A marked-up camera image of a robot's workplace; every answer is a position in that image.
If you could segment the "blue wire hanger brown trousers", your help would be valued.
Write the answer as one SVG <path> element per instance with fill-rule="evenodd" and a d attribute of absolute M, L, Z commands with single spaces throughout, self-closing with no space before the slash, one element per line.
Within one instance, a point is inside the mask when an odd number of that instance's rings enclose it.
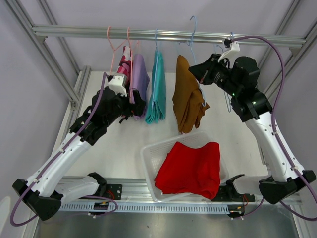
<path fill-rule="evenodd" d="M 178 44 L 186 44 L 187 46 L 190 47 L 190 51 L 192 53 L 192 56 L 193 56 L 193 59 L 194 59 L 194 63 L 197 64 L 197 59 L 196 59 L 196 55 L 195 55 L 195 52 L 194 52 L 194 49 L 193 49 L 193 43 L 194 43 L 194 37 L 195 37 L 195 33 L 196 33 L 196 29 L 197 29 L 197 18 L 196 16 L 192 15 L 190 20 L 194 20 L 194 30 L 191 34 L 191 38 L 189 41 L 182 41 L 182 42 L 179 42 Z M 202 94 L 202 98 L 203 98 L 203 102 L 202 102 L 202 106 L 205 107 L 207 105 L 207 102 L 205 100 L 205 94 L 202 90 L 202 88 L 200 87 L 200 84 L 198 84 L 198 88 Z"/>

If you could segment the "red trousers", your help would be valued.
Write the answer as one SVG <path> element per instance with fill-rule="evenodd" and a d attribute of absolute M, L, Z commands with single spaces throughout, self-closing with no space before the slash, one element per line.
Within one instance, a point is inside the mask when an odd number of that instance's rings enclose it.
<path fill-rule="evenodd" d="M 219 144 L 191 148 L 176 142 L 154 181 L 163 194 L 192 193 L 214 199 L 220 186 Z"/>

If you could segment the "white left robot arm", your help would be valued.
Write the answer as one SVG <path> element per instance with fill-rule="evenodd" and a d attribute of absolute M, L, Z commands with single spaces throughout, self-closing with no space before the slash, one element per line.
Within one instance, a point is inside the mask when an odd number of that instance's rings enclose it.
<path fill-rule="evenodd" d="M 109 87 L 99 90 L 82 116 L 76 119 L 70 131 L 54 154 L 27 179 L 17 179 L 12 187 L 36 217 L 46 221 L 60 207 L 82 197 L 101 199 L 106 195 L 107 181 L 98 173 L 64 186 L 59 181 L 72 165 L 106 134 L 108 127 L 119 117 L 141 116 L 146 102 L 138 90 L 132 90 L 133 102 Z"/>

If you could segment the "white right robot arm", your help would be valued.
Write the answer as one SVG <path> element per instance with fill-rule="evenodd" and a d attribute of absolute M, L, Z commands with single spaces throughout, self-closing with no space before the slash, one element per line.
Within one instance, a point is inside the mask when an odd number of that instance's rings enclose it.
<path fill-rule="evenodd" d="M 240 120 L 255 136 L 266 152 L 268 177 L 235 176 L 226 187 L 230 200 L 243 194 L 258 194 L 270 204 L 276 204 L 300 191 L 316 180 L 312 170 L 306 170 L 291 152 L 276 122 L 272 122 L 273 108 L 265 94 L 257 88 L 260 69 L 250 57 L 238 57 L 233 65 L 220 54 L 212 54 L 204 63 L 189 67 L 189 71 L 203 85 L 216 84 L 231 96 L 231 105 Z"/>

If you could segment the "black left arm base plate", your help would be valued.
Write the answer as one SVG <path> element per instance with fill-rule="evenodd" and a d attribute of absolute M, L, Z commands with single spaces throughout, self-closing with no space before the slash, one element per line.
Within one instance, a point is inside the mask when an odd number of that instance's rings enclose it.
<path fill-rule="evenodd" d="M 107 184 L 101 189 L 100 196 L 105 198 L 110 198 L 112 200 L 120 200 L 122 196 L 121 184 Z"/>

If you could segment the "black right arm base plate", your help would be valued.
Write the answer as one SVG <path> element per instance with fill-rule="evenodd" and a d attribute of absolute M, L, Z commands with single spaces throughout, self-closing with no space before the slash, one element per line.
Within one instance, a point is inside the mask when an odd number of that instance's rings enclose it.
<path fill-rule="evenodd" d="M 221 185 L 212 202 L 255 202 L 255 196 L 250 194 L 239 194 L 233 187 Z"/>

